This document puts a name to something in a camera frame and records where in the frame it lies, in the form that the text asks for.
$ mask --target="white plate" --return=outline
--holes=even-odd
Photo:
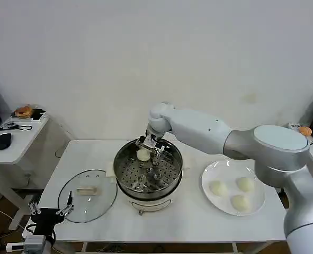
[[[243,192],[236,184],[239,177],[249,177],[254,180],[255,188],[252,192]],[[225,197],[216,196],[209,188],[213,180],[224,182],[228,189]],[[201,184],[203,192],[210,202],[218,209],[237,216],[247,216],[257,212],[264,204],[265,192],[264,184],[258,180],[253,169],[245,166],[243,161],[219,160],[210,164],[202,173]],[[231,197],[242,194],[246,196],[251,204],[248,211],[238,211],[231,204]]]

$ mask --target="glass lid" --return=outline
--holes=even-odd
[[[74,210],[66,219],[86,223],[108,211],[115,201],[118,189],[116,183],[112,183],[110,178],[106,177],[105,171],[96,169],[84,171],[64,185],[58,198],[60,209],[66,207],[70,192]]]

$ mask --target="pot handle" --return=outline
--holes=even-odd
[[[111,183],[116,183],[116,175],[114,172],[114,163],[112,161],[107,163],[107,169],[105,171],[105,176],[110,177]]]

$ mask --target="stainless steel steamer basket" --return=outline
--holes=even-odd
[[[160,156],[149,161],[137,159],[137,140],[125,144],[117,153],[113,169],[117,183],[128,196],[141,201],[153,201],[169,195],[182,178],[182,156],[176,146],[161,139],[165,147]]]

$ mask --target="floor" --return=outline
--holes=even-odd
[[[283,194],[280,195],[283,205],[288,208],[287,197]],[[11,204],[7,199],[0,199],[0,210],[13,217],[16,213],[16,207]],[[26,225],[29,217],[27,216],[21,222],[22,226]],[[20,242],[23,241],[21,233],[22,229],[17,231],[8,231],[10,219],[0,213],[0,254],[6,253],[5,246],[8,242]],[[237,244],[239,251],[244,251],[248,247],[251,247],[252,243],[240,243]],[[81,251],[82,244],[73,243],[76,251]],[[125,243],[89,243],[87,251],[89,252],[139,252],[139,253],[160,253],[160,252],[232,252],[230,244],[125,244]],[[260,254],[290,254],[286,242],[277,242],[266,249],[259,252]]]

